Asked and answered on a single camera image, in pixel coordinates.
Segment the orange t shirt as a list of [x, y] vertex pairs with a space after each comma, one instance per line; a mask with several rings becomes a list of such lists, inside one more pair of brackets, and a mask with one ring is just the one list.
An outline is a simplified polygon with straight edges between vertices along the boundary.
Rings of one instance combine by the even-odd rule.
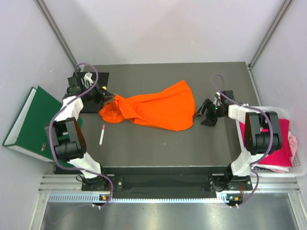
[[192, 90], [182, 80], [158, 93], [129, 98], [116, 95], [98, 114], [107, 123], [129, 120], [140, 126], [182, 131], [193, 126], [195, 112]]

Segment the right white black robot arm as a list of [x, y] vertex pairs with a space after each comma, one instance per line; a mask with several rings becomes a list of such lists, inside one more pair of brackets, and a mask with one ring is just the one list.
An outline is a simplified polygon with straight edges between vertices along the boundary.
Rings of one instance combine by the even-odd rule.
[[282, 147], [282, 134], [278, 114], [273, 109], [250, 108], [237, 104], [232, 90], [217, 92], [214, 100], [206, 99], [193, 115], [205, 116], [203, 126], [214, 127], [221, 117], [228, 117], [244, 124], [242, 151], [225, 169], [223, 176], [209, 178], [213, 190], [252, 190], [250, 173], [254, 167]]

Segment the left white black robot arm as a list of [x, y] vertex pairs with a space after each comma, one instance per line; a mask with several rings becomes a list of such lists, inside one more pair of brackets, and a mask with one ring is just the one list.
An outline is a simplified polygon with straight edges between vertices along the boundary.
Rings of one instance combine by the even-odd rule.
[[45, 132], [51, 153], [57, 165], [67, 162], [82, 172], [79, 177], [84, 191], [111, 189], [111, 181], [103, 175], [102, 166], [87, 152], [87, 145], [78, 124], [85, 104], [95, 103], [100, 107], [115, 97], [105, 86], [98, 84], [98, 76], [91, 72], [78, 73], [68, 78], [68, 88], [61, 109], [54, 115]]

